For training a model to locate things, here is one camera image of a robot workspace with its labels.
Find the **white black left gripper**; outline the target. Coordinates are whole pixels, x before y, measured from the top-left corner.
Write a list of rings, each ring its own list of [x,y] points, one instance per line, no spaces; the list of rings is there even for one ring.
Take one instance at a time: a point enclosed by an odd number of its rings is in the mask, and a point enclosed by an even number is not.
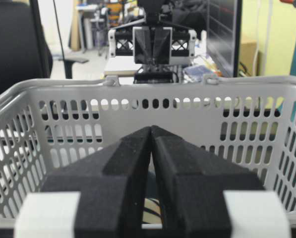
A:
[[[135,64],[189,64],[196,31],[174,26],[129,26],[109,30],[109,55],[133,57]]]

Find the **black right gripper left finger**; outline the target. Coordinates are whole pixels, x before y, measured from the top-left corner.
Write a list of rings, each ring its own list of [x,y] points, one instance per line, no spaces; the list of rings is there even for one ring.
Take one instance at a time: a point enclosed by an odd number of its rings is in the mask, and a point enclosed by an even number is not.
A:
[[[49,173],[16,218],[16,238],[135,238],[141,235],[151,129],[144,127]]]

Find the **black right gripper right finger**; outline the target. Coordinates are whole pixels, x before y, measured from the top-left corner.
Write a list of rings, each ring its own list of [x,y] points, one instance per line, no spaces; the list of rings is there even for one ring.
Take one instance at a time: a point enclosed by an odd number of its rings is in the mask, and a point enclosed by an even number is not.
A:
[[[291,237],[281,201],[256,173],[161,127],[151,135],[168,229],[186,238]]]

